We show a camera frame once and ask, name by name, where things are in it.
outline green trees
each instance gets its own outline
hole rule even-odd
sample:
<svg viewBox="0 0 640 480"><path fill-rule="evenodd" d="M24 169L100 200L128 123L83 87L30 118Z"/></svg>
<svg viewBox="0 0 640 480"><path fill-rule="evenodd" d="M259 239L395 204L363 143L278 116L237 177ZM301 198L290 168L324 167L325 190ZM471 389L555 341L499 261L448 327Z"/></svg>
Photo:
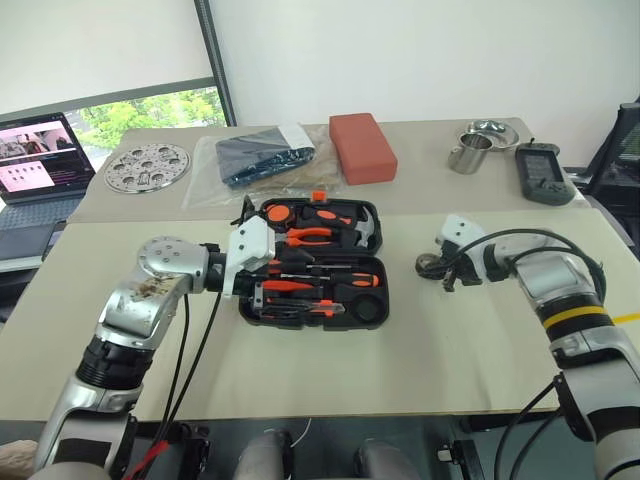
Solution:
<svg viewBox="0 0 640 480"><path fill-rule="evenodd" d="M131 128L226 126L215 88L155 95L80 110L88 131L76 131L82 143L115 148Z"/></svg>

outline black chair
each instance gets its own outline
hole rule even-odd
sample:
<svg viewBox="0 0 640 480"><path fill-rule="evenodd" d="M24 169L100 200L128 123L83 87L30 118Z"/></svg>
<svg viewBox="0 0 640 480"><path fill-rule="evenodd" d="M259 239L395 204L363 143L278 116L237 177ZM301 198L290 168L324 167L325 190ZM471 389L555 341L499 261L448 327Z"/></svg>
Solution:
<svg viewBox="0 0 640 480"><path fill-rule="evenodd" d="M640 98L618 110L613 130L586 168L565 168L589 202L615 218L621 237L639 255L640 246Z"/></svg>

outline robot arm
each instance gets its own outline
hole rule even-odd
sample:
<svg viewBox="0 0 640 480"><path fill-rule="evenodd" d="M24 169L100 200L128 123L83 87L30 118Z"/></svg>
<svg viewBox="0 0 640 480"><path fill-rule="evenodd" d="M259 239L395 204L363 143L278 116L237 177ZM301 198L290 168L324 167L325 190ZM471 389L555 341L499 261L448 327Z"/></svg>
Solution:
<svg viewBox="0 0 640 480"><path fill-rule="evenodd" d="M204 290L242 293L236 274L254 271L274 255L273 231L259 216L232 232L228 255L216 245L176 237L143 245L135 268L109 297L43 430L35 470L77 461L122 475L135 436L130 411L181 297Z"/></svg>
<svg viewBox="0 0 640 480"><path fill-rule="evenodd" d="M443 278L448 291L456 278L477 285L515 274L562 370L554 384L565 419L576 436L596 443L597 477L639 478L640 356L626 333L613 325L599 292L556 240L525 234L487 243L483 237L479 226L451 215L436 240L442 255L421 255L416 270ZM449 260L476 241L455 262ZM522 255L544 247L551 248Z"/></svg>

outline stainless steel cup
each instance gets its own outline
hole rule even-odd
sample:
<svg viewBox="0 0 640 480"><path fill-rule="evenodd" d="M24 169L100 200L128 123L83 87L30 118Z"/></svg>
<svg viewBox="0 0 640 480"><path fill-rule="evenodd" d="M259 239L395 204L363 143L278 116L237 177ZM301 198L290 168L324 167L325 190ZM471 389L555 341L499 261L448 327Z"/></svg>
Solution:
<svg viewBox="0 0 640 480"><path fill-rule="evenodd" d="M464 133L458 143L449 154L449 168L465 175L476 173L493 147L493 142L479 133Z"/></svg>

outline black tool case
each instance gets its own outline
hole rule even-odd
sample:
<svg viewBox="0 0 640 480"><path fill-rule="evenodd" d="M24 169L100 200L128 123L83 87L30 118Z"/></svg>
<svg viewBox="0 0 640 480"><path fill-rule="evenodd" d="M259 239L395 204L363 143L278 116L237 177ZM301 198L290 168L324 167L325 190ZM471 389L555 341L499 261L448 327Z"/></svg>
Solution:
<svg viewBox="0 0 640 480"><path fill-rule="evenodd" d="M290 215L280 215L278 220L272 220L269 212L278 207L280 211L289 209ZM332 212L335 219L320 217L317 211ZM371 234L366 246L357 245L361 239L361 233L356 228L357 222L366 220L366 213L371 216ZM305 265L305 271L296 270L301 275L330 277L330 280L311 280L305 278L282 278L278 273L271 271L267 280L292 280L299 283L308 283L313 288L295 291L271 291L262 290L262 296L254 294L253 297L240 298L240 313L253 325L270 325L278 328L300 329L305 325L320 326L325 330L351 330L357 328L374 329L379 327L389 316L389 288L384 265L375 257L376 252L382 246L382 230L380 219L375 206L370 202L359 200L327 199L314 193L312 200L304 198L274 198L262 204L259 210L260 216L265 218L276 234L286 233L289 229L305 228L330 228L332 236L326 237L308 236L304 241L326 241L328 245L303 245L288 246L283 242L276 242L275 261L284 262L285 265ZM343 222L352 220L352 225L346 226ZM311 265L347 267L325 270ZM267 273L267 267L258 271ZM374 275L378 282L374 286L354 286L345 282L334 282L333 273L364 273ZM265 277L256 278L253 290L267 283ZM300 311L300 312L273 312L272 302L297 304L307 302L319 302L340 304L344 311L327 313L324 311Z"/></svg>

